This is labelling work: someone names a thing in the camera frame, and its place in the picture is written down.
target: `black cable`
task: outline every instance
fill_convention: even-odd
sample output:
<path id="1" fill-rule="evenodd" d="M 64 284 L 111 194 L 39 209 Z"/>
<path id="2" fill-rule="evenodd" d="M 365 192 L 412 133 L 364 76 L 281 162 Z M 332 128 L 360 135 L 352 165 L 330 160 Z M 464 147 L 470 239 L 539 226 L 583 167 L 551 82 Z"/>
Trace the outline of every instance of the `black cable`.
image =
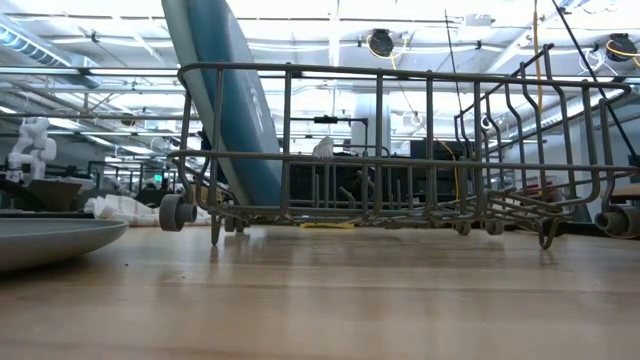
<path id="1" fill-rule="evenodd" d="M 117 56 L 115 56 L 111 51 L 105 49 L 104 46 L 100 45 L 100 40 L 98 39 L 98 34 L 94 31 L 91 33 L 91 42 L 94 43 L 97 47 L 102 49 L 107 55 L 111 56 L 115 61 L 119 62 L 122 66 L 128 67 L 124 61 L 120 60 Z"/>
<path id="2" fill-rule="evenodd" d="M 453 58 L 453 45 L 451 44 L 451 30 L 449 29 L 449 17 L 447 16 L 447 9 L 444 10 L 444 22 L 447 24 L 447 39 L 449 40 L 449 56 L 451 57 L 451 66 L 453 67 L 453 74 L 456 74 L 456 60 Z M 456 80 L 456 93 L 458 94 L 458 107 L 460 108 L 460 114 L 462 115 L 462 100 L 460 99 L 460 87 Z"/>
<path id="3" fill-rule="evenodd" d="M 569 37 L 571 37 L 571 41 L 573 42 L 573 45 L 575 45 L 576 49 L 578 50 L 578 53 L 580 54 L 580 57 L 582 58 L 582 61 L 587 66 L 587 70 L 589 70 L 589 74 L 591 74 L 593 81 L 597 83 L 598 77 L 596 76 L 596 73 L 591 68 L 591 65 L 589 65 L 589 62 L 587 61 L 587 57 L 584 55 L 584 52 L 582 51 L 580 44 L 578 44 L 578 40 L 576 40 L 575 35 L 573 35 L 573 31 L 571 30 L 571 27 L 569 26 L 567 19 L 565 19 L 564 17 L 564 8 L 559 7 L 558 4 L 556 3 L 556 0 L 551 0 L 551 1 L 553 2 L 553 5 L 556 7 L 556 11 L 560 16 L 560 19 L 562 19 L 562 23 L 564 24 L 565 29 L 567 29 L 567 32 L 569 33 Z M 604 90 L 602 90 L 602 88 L 598 88 L 598 90 L 600 90 L 600 95 L 602 96 L 602 98 L 608 101 L 609 99 L 607 98 L 607 95 L 604 93 Z M 611 114 L 611 118 L 613 119 L 613 122 L 616 124 L 618 131 L 620 131 L 622 140 L 624 140 L 624 143 L 627 145 L 627 149 L 629 149 L 629 153 L 631 154 L 631 157 L 633 157 L 633 162 L 635 166 L 640 167 L 640 163 L 638 162 L 638 155 L 636 155 L 636 151 L 633 149 L 633 145 L 631 145 L 631 142 L 627 137 L 627 133 L 622 128 L 622 125 L 620 124 L 620 120 L 618 120 L 618 116 L 616 116 L 615 111 L 613 111 L 613 107 L 611 107 L 611 104 L 607 104 L 607 109 L 609 110 L 609 114 Z"/>

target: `wire dish rack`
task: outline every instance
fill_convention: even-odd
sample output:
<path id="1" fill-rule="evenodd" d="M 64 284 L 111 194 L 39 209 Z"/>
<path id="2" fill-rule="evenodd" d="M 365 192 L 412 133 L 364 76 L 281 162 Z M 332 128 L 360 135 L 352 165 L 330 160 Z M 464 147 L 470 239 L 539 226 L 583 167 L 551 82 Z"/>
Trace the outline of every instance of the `wire dish rack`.
<path id="1" fill-rule="evenodd" d="M 225 231 L 242 231 L 245 226 L 255 223 L 271 223 L 294 225 L 311 222 L 355 224 L 359 226 L 378 226 L 386 228 L 439 228 L 452 227 L 461 235 L 471 231 L 474 222 L 480 222 L 482 228 L 491 235 L 500 235 L 505 225 L 518 225 L 538 231 L 540 245 L 547 249 L 551 246 L 557 226 L 568 221 L 576 208 L 586 205 L 602 196 L 601 213 L 595 222 L 598 227 L 615 237 L 632 237 L 640 234 L 640 212 L 632 207 L 612 205 L 610 198 L 617 178 L 637 173 L 632 166 L 613 164 L 611 138 L 609 134 L 608 112 L 613 111 L 612 103 L 627 96 L 631 92 L 628 85 L 622 83 L 599 83 L 589 81 L 558 81 L 551 74 L 549 51 L 553 45 L 545 45 L 539 53 L 529 61 L 521 63 L 520 69 L 511 76 L 487 76 L 476 74 L 435 73 L 431 71 L 402 71 L 384 69 L 364 69 L 351 67 L 328 67 L 308 65 L 272 65 L 272 64 L 236 64 L 236 63 L 196 63 L 182 67 L 178 72 L 178 79 L 186 89 L 184 119 L 180 150 L 168 155 L 170 161 L 177 164 L 178 176 L 184 185 L 185 192 L 180 195 L 169 195 L 164 198 L 160 207 L 160 225 L 165 231 L 180 231 L 185 222 L 195 220 L 196 205 L 207 210 L 213 217 L 211 240 L 215 245 L 223 224 Z M 544 60 L 545 79 L 533 79 L 526 76 L 527 66 L 537 60 Z M 283 151 L 280 154 L 225 152 L 219 150 L 220 123 L 222 114 L 223 76 L 227 71 L 262 70 L 281 72 L 284 80 L 284 134 Z M 214 104 L 213 134 L 211 136 L 212 151 L 196 151 L 186 149 L 189 136 L 192 97 L 185 81 L 185 74 L 191 71 L 215 71 L 217 74 L 216 102 Z M 358 78 L 370 77 L 376 84 L 376 139 L 375 145 L 367 146 L 372 150 L 372 156 L 360 157 L 331 157 L 313 155 L 296 155 L 289 151 L 290 122 L 291 122 L 291 90 L 292 78 L 300 77 L 302 73 L 331 73 L 336 78 L 354 76 Z M 383 147 L 382 139 L 382 109 L 384 85 L 387 82 L 418 81 L 424 83 L 426 97 L 426 158 L 406 159 L 391 158 L 388 150 Z M 455 138 L 464 149 L 463 156 L 458 159 L 434 159 L 434 83 L 456 82 L 470 83 L 473 88 L 473 104 L 464 109 L 454 118 Z M 492 90 L 482 93 L 483 85 L 490 84 Z M 542 109 L 531 96 L 529 89 L 543 86 L 551 88 L 559 97 L 561 104 L 561 119 L 557 123 L 543 126 Z M 511 104 L 511 91 L 518 88 L 531 106 L 535 118 L 535 131 L 525 133 L 523 130 L 523 116 Z M 571 148 L 571 119 L 568 115 L 566 91 L 581 94 L 584 122 L 580 124 L 586 130 L 586 144 L 589 164 L 574 164 Z M 601 94 L 609 92 L 615 96 L 608 99 L 603 96 L 597 104 L 592 104 L 593 90 Z M 504 96 L 507 107 L 515 118 L 518 135 L 516 139 L 502 139 L 499 125 L 493 120 L 490 99 Z M 601 139 L 596 139 L 592 112 L 600 110 Z M 472 123 L 472 132 L 465 129 L 466 124 Z M 544 158 L 542 134 L 556 126 L 563 130 L 564 154 L 558 157 L 566 159 L 565 164 L 546 164 Z M 538 162 L 525 163 L 524 141 L 529 137 L 537 140 Z M 604 164 L 598 162 L 597 143 L 601 142 L 604 152 Z M 364 147 L 352 144 L 352 147 Z M 517 147 L 518 162 L 506 162 L 504 151 L 506 148 Z M 186 158 L 204 157 L 205 165 L 194 176 L 195 195 L 186 178 Z M 215 199 L 204 201 L 200 195 L 205 172 L 210 168 L 211 179 L 217 178 L 218 161 L 228 159 L 257 159 L 277 160 L 282 162 L 282 188 L 279 206 L 248 206 L 240 204 L 221 204 Z M 290 198 L 291 173 L 290 167 L 295 164 L 313 165 L 312 199 Z M 320 199 L 319 176 L 315 174 L 316 167 L 323 167 L 324 198 Z M 353 194 L 344 188 L 338 188 L 335 182 L 336 169 L 350 167 L 359 170 L 361 200 L 356 201 Z M 400 182 L 392 186 L 390 169 L 403 168 L 407 174 L 407 189 L 403 192 Z M 425 201 L 414 203 L 413 176 L 415 169 L 424 169 L 427 179 Z M 454 169 L 457 179 L 457 199 L 448 202 L 438 202 L 438 183 L 436 174 L 438 169 Z M 383 176 L 386 174 L 386 189 Z M 516 188 L 505 179 L 506 171 L 520 173 L 522 187 Z M 568 182 L 549 185 L 549 172 L 564 172 Z M 527 183 L 527 173 L 533 173 L 538 179 L 538 186 L 531 190 Z M 497 188 L 492 188 L 492 181 Z M 590 186 L 587 196 L 578 196 L 576 188 L 581 185 Z M 372 198 L 368 195 L 373 190 Z M 552 196 L 563 191 L 567 196 L 562 199 Z M 337 193 L 348 198 L 348 201 L 338 201 Z M 550 229 L 543 230 L 543 223 L 551 224 Z"/>

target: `wooden table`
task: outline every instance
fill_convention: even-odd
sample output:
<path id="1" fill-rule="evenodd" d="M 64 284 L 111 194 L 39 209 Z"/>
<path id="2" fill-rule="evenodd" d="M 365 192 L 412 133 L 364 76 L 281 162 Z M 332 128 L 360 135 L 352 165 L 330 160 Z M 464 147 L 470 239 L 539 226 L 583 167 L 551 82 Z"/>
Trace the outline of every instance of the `wooden table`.
<path id="1" fill-rule="evenodd" d="M 617 187 L 611 194 L 613 201 L 640 200 L 640 184 L 630 184 L 627 186 Z"/>
<path id="2" fill-rule="evenodd" d="M 0 358 L 638 359 L 639 272 L 626 240 L 131 229 L 0 279 Z"/>

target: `white robot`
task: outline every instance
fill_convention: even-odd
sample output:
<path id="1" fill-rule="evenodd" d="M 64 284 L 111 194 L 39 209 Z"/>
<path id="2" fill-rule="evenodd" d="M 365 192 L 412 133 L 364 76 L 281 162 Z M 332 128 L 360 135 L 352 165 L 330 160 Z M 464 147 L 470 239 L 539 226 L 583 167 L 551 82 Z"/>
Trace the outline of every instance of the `white robot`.
<path id="1" fill-rule="evenodd" d="M 22 164 L 31 164 L 30 179 L 44 179 L 45 162 L 56 158 L 57 146 L 47 136 L 49 120 L 38 118 L 26 121 L 20 126 L 18 143 L 9 153 L 9 171 L 7 179 L 19 182 L 22 177 Z M 30 154 L 23 154 L 28 147 L 33 147 Z"/>

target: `gray plate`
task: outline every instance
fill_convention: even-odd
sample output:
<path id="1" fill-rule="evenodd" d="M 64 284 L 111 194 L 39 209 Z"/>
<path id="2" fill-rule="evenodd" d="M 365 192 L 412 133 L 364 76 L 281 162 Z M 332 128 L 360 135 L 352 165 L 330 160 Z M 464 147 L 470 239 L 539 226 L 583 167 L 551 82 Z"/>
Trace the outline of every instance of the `gray plate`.
<path id="1" fill-rule="evenodd" d="M 129 225 L 89 219 L 0 219 L 0 272 L 71 259 L 117 240 Z"/>

